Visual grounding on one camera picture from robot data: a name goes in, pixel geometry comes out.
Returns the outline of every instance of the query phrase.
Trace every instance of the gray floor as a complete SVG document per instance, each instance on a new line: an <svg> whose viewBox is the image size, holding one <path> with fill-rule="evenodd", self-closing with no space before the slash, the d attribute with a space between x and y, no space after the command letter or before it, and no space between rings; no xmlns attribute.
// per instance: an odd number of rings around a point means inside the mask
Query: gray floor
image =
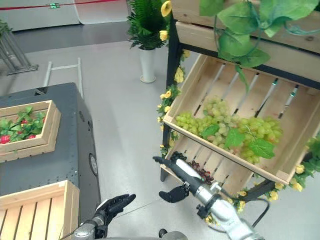
<svg viewBox="0 0 320 240"><path fill-rule="evenodd" d="M14 35L24 53L84 45L122 42L128 39L127 22L68 25L22 30Z"/></svg>
<svg viewBox="0 0 320 240"><path fill-rule="evenodd" d="M226 240L199 219L198 202L192 196L176 204L159 198L159 191L178 185L173 177L161 183L160 168L152 160L159 155L162 140L156 106L165 88L168 49L157 50L157 80L145 84L139 81L139 50L129 47L128 42L113 42L28 53L39 70L5 76L5 66L0 64L0 95L42 86L48 61L58 67L75 64L81 57L84 100L93 118L102 198L137 194L110 224L109 236L156 236L160 228L166 228L181 231L190 240ZM196 57L192 54L188 58L187 71ZM53 72L51 85L66 82L77 82L75 69ZM308 179L302 193L291 188L282 191L256 229L269 240L318 239L319 184L317 174L315 179ZM242 216L253 223L263 207L249 203Z"/></svg>

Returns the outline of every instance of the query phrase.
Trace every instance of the wooden tray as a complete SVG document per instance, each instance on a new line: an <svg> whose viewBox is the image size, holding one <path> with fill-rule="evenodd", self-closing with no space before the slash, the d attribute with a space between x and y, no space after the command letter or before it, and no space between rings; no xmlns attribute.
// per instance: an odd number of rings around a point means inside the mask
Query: wooden tray
<svg viewBox="0 0 320 240"><path fill-rule="evenodd" d="M224 8L240 2L240 0L226 0ZM173 17L179 22L188 24L197 24L207 27L214 26L214 18L208 16L199 16L200 0L171 0ZM314 30L319 28L320 12L313 11L309 16L296 21L290 21L290 24L300 26L303 30ZM224 29L222 22L217 21L217 28ZM320 34L313 34L308 36L293 35L286 32L284 28L279 30L272 38L269 38L264 32L261 36L263 39L271 40L273 42L294 46L300 49L309 50L315 53L320 53Z"/></svg>
<svg viewBox="0 0 320 240"><path fill-rule="evenodd" d="M47 144L23 148L20 150L15 150L15 151L10 151L7 153L0 154L0 163L53 152L56 147L60 118L61 118L61 113L57 108L55 108L54 115L52 118L53 122L51 124L50 135L49 135Z"/></svg>
<svg viewBox="0 0 320 240"><path fill-rule="evenodd" d="M253 165L176 125L175 117L178 114L183 112L195 113L197 111L201 100L222 64L225 64L225 67L205 99L210 99L215 95L221 97L226 92L230 81L236 73L235 67L226 61L200 55L181 87L181 95L174 100L163 121L174 130L253 172L272 181L289 184L295 173L296 165L302 161L307 151L306 142L309 138L315 136L319 130L320 91L303 85L299 86L295 97L281 118L283 136L274 150L275 157L273 159L261 159L259 164ZM243 71L250 84L257 71L254 69L244 69ZM255 85L237 113L240 117L248 118L255 115L275 78L276 76L259 72ZM274 116L277 118L284 109L286 101L295 86L296 83L287 79L279 79L275 90L262 108L259 117ZM245 94L244 84L237 79L225 97L231 113L236 109L240 99ZM202 118L203 116L202 104L196 117Z"/></svg>
<svg viewBox="0 0 320 240"><path fill-rule="evenodd" d="M241 191L253 175L251 170L183 135L175 142L173 148L170 149L165 158L170 159L175 151L183 153L183 155L187 157L187 162L195 160L196 163L200 164L200 169L203 168L209 171L210 176L213 177L215 181L220 182L221 186L232 195ZM164 164L161 164L160 167L182 182L180 178Z"/></svg>
<svg viewBox="0 0 320 240"><path fill-rule="evenodd" d="M18 113L25 111L26 107L32 107L32 114L40 112L46 114L41 134L37 134L35 138L32 139L0 144L0 153L8 153L15 150L48 144L52 130L52 123L54 121L54 114L57 109L52 100L0 108L0 120L8 119L15 121L18 118Z"/></svg>
<svg viewBox="0 0 320 240"><path fill-rule="evenodd" d="M68 180L1 196L0 239L59 240L78 227L78 213L79 189Z"/></svg>

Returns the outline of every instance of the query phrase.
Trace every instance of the black wire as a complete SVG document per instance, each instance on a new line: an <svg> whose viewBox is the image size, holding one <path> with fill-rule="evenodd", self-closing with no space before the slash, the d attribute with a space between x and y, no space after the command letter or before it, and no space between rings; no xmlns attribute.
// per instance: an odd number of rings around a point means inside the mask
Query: black wire
<svg viewBox="0 0 320 240"><path fill-rule="evenodd" d="M62 238L60 238L59 240L63 240L63 239L65 239L65 238L69 237L70 235L74 234L74 232L75 232L75 230L73 230L73 231L72 231L72 232L70 232L69 234L67 234L67 235L63 236L63 237L62 237Z"/></svg>

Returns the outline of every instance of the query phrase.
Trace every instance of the strawberry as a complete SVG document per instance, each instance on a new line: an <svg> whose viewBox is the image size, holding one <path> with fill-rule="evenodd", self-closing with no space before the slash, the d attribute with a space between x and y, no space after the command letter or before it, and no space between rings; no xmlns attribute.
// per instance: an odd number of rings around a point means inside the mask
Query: strawberry
<svg viewBox="0 0 320 240"><path fill-rule="evenodd" d="M2 135L0 137L0 144L6 144L10 142L10 136L9 135Z"/></svg>

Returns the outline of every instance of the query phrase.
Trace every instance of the white floor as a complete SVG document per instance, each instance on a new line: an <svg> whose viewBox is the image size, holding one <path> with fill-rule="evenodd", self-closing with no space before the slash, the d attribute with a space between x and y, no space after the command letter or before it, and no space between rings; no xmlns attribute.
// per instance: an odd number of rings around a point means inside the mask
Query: white floor
<svg viewBox="0 0 320 240"><path fill-rule="evenodd" d="M160 167L152 156L159 155L162 132L157 123L159 95L165 89L168 49L157 50L156 82L139 81L139 51L127 42L77 46L28 53L39 64L36 72L6 76L0 64L0 95L41 87L48 61L53 67L73 65L82 60L84 99L94 124L99 181L103 199L135 193L136 200L117 216L108 229L109 237L152 236L158 230L183 232L190 240L228 239L209 229L197 216L198 202L190 196L170 204L158 196L178 183L168 177L160 182ZM186 61L189 70L197 55ZM76 69L52 72L50 85L77 82ZM302 192L287 189L256 227L268 240L318 239L320 231L320 177L307 181ZM249 203L243 217L250 223L263 204Z"/></svg>

